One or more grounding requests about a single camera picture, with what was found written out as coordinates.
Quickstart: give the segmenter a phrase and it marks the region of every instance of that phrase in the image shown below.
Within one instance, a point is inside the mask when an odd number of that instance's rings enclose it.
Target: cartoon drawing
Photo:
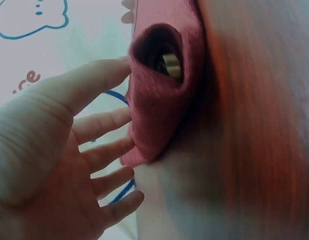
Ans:
[[[3,0],[0,3],[0,37],[16,40],[45,28],[68,25],[67,0]]]

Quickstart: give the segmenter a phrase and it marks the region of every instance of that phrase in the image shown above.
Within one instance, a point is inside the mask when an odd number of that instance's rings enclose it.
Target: blue line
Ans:
[[[3,0],[3,1],[0,3],[0,7],[1,7],[1,5],[2,5],[5,1],[7,1],[7,0]],[[64,28],[64,27],[66,27],[66,26],[68,25],[68,23],[69,23],[69,18],[68,18],[68,16],[67,16],[67,11],[68,11],[68,3],[67,3],[67,0],[63,0],[63,3],[64,3],[64,10],[63,10],[63,13],[62,13],[62,15],[64,16],[64,24],[63,24],[63,25],[61,25],[61,26],[49,26],[49,25],[45,25],[45,26],[42,26],[42,27],[38,28],[37,30],[34,30],[34,31],[32,31],[32,32],[26,33],[26,34],[21,35],[21,36],[6,36],[6,35],[4,35],[4,34],[2,34],[2,33],[0,32],[0,37],[2,37],[3,39],[17,40],[17,39],[22,39],[22,38],[24,38],[24,37],[30,36],[30,35],[32,35],[32,34],[35,34],[35,33],[39,32],[39,31],[41,31],[42,29],[45,29],[45,28],[47,28],[47,29],[62,29],[62,28]]]
[[[116,198],[109,203],[110,204],[115,204],[116,202],[118,202],[120,199],[122,199],[124,197],[124,195],[135,185],[135,180],[132,179],[127,186],[125,186],[125,188],[118,194],[118,196],[116,196]]]
[[[129,103],[127,102],[125,97],[123,95],[121,95],[120,93],[109,90],[109,91],[106,92],[106,94],[111,95],[111,96],[123,101],[125,104],[127,104],[129,106]]]

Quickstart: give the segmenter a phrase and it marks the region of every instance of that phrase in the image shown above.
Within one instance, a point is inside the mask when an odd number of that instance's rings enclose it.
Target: blue outline drawing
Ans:
[[[0,3],[0,7],[1,7],[1,5],[2,5],[5,1],[9,1],[9,0],[3,0],[3,1]],[[32,32],[26,33],[26,34],[21,35],[21,36],[6,36],[6,35],[4,35],[4,34],[2,34],[2,33],[0,32],[0,37],[2,37],[3,39],[17,40],[17,39],[22,39],[22,38],[24,38],[24,37],[30,36],[30,35],[32,35],[32,34],[35,34],[35,33],[39,32],[39,31],[41,31],[42,29],[45,29],[45,28],[47,28],[47,29],[62,29],[62,28],[64,28],[64,27],[66,27],[66,26],[68,25],[68,23],[69,23],[69,19],[68,19],[68,16],[67,16],[68,3],[67,3],[67,0],[63,0],[63,2],[64,2],[64,10],[63,10],[62,15],[64,16],[64,19],[65,19],[63,25],[61,25],[61,26],[49,26],[49,25],[44,25],[44,26],[42,26],[42,27],[40,27],[40,28],[38,28],[38,29],[36,29],[36,30],[34,30],[34,31],[32,31]]]

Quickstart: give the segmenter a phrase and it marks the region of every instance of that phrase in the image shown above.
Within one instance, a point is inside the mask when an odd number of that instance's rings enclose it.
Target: palm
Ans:
[[[28,206],[21,209],[19,217],[36,221],[40,231],[26,230],[31,235],[25,239],[45,239],[42,236],[45,229],[47,239],[94,240],[103,233],[100,223],[106,219],[100,217],[90,169],[78,151],[73,133],[70,133],[58,165]]]

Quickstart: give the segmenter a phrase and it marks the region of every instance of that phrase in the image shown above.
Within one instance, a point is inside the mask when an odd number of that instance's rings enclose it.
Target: red knit fabric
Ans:
[[[194,0],[138,0],[126,99],[135,147],[120,159],[136,167],[155,160],[187,111],[203,75],[205,37]],[[159,49],[174,53],[183,83],[153,70]]]

